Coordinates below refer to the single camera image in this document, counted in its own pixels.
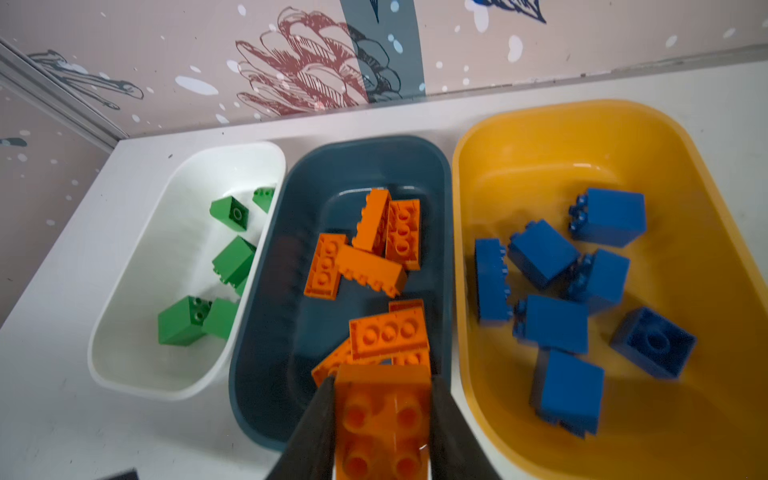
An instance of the white tabletop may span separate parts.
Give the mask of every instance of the white tabletop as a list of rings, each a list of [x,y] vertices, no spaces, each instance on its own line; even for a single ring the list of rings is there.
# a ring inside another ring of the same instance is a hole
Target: white tabletop
[[[91,329],[165,184],[191,154],[272,140],[291,167],[329,142],[415,134],[450,160],[459,138],[493,114],[597,98],[637,101],[688,130],[766,277],[767,84],[764,61],[122,141],[0,329],[0,478],[89,480],[137,468],[141,480],[254,480],[278,458],[240,431],[223,383],[165,403],[107,391],[88,373]],[[501,477],[528,478],[472,419],[455,343],[457,403]]]

